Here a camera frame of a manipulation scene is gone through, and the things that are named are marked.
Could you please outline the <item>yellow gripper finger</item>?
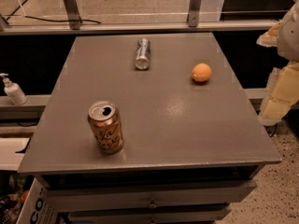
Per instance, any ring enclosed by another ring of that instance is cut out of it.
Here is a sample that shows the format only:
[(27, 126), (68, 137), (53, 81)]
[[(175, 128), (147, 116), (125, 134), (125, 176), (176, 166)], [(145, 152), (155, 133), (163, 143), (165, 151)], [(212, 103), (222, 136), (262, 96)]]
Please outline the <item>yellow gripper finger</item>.
[(280, 21), (272, 26), (267, 32), (260, 35), (256, 43), (263, 47), (276, 47), (278, 45), (278, 31), (280, 27)]
[(274, 126), (299, 101), (299, 62), (274, 67), (267, 81), (258, 119), (263, 126)]

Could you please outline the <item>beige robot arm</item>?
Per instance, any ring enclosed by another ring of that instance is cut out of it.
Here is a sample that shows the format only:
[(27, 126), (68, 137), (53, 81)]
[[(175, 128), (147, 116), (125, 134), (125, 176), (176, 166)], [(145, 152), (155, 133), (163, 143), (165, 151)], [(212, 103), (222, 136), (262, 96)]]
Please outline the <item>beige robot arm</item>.
[(261, 124), (274, 126), (299, 101), (299, 1), (281, 21), (259, 36), (257, 44), (276, 47), (278, 55), (288, 60), (282, 69), (273, 68), (260, 106)]

